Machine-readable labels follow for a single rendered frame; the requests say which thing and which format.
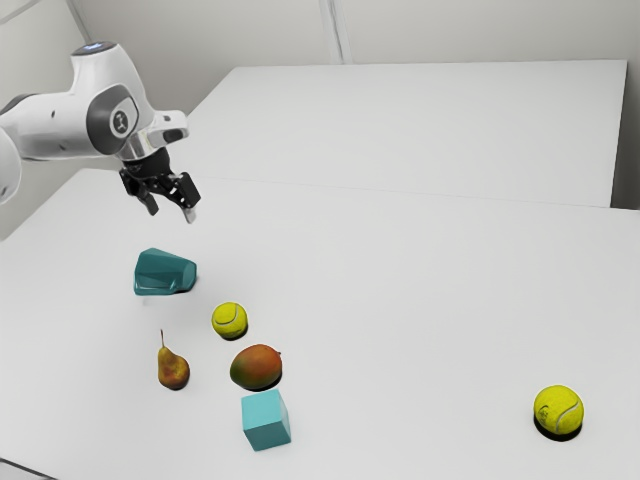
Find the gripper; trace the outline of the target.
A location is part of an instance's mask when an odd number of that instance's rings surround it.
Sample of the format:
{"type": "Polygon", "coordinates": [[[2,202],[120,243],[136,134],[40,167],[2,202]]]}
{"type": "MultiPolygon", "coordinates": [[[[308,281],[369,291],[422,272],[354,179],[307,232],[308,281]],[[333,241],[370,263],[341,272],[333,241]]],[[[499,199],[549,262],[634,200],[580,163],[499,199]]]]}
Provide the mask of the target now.
{"type": "Polygon", "coordinates": [[[182,208],[188,224],[195,222],[194,207],[201,195],[187,172],[175,174],[171,170],[170,156],[165,148],[143,159],[124,162],[119,175],[127,194],[137,198],[151,216],[159,211],[154,198],[157,194],[182,208]]]}

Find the teal faceted mug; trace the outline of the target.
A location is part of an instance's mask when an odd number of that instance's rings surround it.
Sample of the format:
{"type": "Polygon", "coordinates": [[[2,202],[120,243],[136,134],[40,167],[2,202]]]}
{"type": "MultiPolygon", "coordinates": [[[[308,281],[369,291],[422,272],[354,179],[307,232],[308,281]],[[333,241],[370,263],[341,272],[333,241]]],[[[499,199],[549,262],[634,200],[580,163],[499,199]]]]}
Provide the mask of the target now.
{"type": "Polygon", "coordinates": [[[195,262],[160,249],[149,248],[138,256],[133,290],[138,296],[173,295],[190,291],[196,279],[195,262]]]}

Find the yellow tennis ball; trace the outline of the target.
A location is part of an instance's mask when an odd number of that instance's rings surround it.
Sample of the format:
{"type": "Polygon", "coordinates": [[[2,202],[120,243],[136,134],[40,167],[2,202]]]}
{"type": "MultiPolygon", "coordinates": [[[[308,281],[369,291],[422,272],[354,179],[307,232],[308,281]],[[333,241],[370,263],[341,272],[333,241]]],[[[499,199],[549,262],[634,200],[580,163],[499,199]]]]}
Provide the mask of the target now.
{"type": "Polygon", "coordinates": [[[554,435],[569,435],[583,423],[584,404],[580,396],[564,385],[551,385],[535,397],[533,413],[538,424],[554,435]]]}
{"type": "Polygon", "coordinates": [[[214,331],[225,340],[241,338],[248,330],[248,315],[242,305],[225,302],[218,305],[211,317],[214,331]]]}

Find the brown yellow pear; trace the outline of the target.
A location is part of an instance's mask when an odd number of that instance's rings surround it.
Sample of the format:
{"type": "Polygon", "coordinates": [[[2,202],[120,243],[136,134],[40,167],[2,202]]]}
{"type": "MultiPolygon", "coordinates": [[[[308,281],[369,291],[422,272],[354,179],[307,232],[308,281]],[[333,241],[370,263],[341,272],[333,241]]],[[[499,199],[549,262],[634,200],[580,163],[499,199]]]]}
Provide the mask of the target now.
{"type": "Polygon", "coordinates": [[[163,330],[160,330],[160,335],[161,347],[157,353],[158,381],[170,390],[181,390],[190,379],[189,363],[165,345],[163,330]]]}

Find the red green mango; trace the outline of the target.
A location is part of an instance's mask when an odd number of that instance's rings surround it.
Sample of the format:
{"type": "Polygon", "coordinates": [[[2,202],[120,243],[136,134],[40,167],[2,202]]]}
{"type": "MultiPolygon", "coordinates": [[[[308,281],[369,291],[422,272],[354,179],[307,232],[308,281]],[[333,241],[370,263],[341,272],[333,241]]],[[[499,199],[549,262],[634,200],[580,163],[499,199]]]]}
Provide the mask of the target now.
{"type": "Polygon", "coordinates": [[[254,391],[270,387],[282,375],[281,354],[265,344],[255,344],[239,352],[230,366],[231,380],[241,388],[254,391]]]}

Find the teal cube block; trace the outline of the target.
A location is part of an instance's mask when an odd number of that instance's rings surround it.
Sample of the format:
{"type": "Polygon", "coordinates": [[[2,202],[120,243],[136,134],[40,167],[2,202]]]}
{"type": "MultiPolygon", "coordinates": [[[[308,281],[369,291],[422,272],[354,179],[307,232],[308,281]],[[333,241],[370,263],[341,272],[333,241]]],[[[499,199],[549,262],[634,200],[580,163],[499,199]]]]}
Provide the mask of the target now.
{"type": "Polygon", "coordinates": [[[278,389],[241,398],[243,432],[254,451],[263,451],[292,441],[289,414],[278,389]]]}

